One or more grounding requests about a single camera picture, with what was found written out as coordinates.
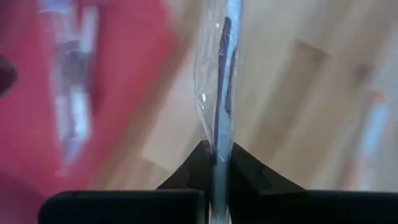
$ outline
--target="red box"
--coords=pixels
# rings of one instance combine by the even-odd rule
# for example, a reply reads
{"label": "red box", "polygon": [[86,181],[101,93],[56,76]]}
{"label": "red box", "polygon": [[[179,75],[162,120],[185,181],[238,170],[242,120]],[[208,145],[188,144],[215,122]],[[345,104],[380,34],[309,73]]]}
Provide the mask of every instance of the red box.
{"label": "red box", "polygon": [[0,222],[33,223],[45,198],[89,186],[159,76],[175,48],[175,36],[159,0],[104,2],[92,94],[93,132],[76,161],[66,167],[47,69],[53,55],[46,50],[37,3],[2,4],[0,54],[16,66],[19,80],[0,98]]}

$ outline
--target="black object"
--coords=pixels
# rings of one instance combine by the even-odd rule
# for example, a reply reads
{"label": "black object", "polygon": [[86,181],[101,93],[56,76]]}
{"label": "black object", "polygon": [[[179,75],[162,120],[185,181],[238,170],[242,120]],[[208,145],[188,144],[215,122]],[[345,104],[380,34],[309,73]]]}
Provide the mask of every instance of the black object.
{"label": "black object", "polygon": [[18,73],[13,64],[0,56],[0,97],[4,96],[17,82]]}
{"label": "black object", "polygon": [[[199,143],[157,190],[56,195],[42,206],[39,224],[208,223],[211,164],[206,145]],[[237,144],[230,174],[229,211],[234,224],[398,222],[398,194],[304,190]]]}

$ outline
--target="wooden floor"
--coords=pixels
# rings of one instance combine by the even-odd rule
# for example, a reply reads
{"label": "wooden floor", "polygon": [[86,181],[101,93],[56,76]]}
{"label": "wooden floor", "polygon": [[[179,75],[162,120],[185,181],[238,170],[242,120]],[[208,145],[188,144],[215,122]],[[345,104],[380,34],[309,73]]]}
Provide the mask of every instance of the wooden floor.
{"label": "wooden floor", "polygon": [[[204,138],[193,80],[204,12],[194,0],[165,5],[179,47],[132,114],[95,189],[154,189]],[[235,141],[303,187],[360,189],[346,183],[360,157],[372,80],[398,69],[384,63],[393,57],[386,49],[396,47],[396,9],[394,0],[245,1]],[[388,123],[377,156],[366,163],[373,173],[367,189],[398,190],[398,178],[387,174],[398,168],[397,120]]]}

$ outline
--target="plastic bag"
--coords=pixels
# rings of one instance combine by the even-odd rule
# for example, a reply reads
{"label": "plastic bag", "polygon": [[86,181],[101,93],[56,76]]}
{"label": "plastic bag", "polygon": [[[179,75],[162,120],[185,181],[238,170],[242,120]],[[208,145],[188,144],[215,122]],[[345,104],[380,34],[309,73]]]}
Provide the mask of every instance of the plastic bag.
{"label": "plastic bag", "polygon": [[195,62],[197,109],[213,163],[213,223],[229,220],[228,172],[234,136],[236,62],[242,0],[205,2]]}
{"label": "plastic bag", "polygon": [[91,133],[89,79],[98,26],[98,9],[83,9],[78,25],[77,9],[71,0],[42,0],[40,14],[44,29],[54,43],[55,59],[50,62],[55,86],[58,135],[71,163]]}

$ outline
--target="black plastic piece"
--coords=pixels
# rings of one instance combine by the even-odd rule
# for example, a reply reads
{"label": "black plastic piece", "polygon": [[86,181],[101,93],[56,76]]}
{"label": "black plastic piece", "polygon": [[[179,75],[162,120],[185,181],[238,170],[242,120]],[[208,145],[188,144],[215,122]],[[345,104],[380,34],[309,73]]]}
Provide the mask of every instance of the black plastic piece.
{"label": "black plastic piece", "polygon": [[197,190],[65,192],[48,199],[39,224],[205,223]]}
{"label": "black plastic piece", "polygon": [[[39,224],[208,223],[211,161],[207,145],[199,143],[157,190],[56,195],[42,206]],[[398,223],[398,194],[304,190],[237,144],[230,174],[233,224]]]}
{"label": "black plastic piece", "polygon": [[17,83],[18,72],[15,66],[0,56],[0,97],[4,96]]}

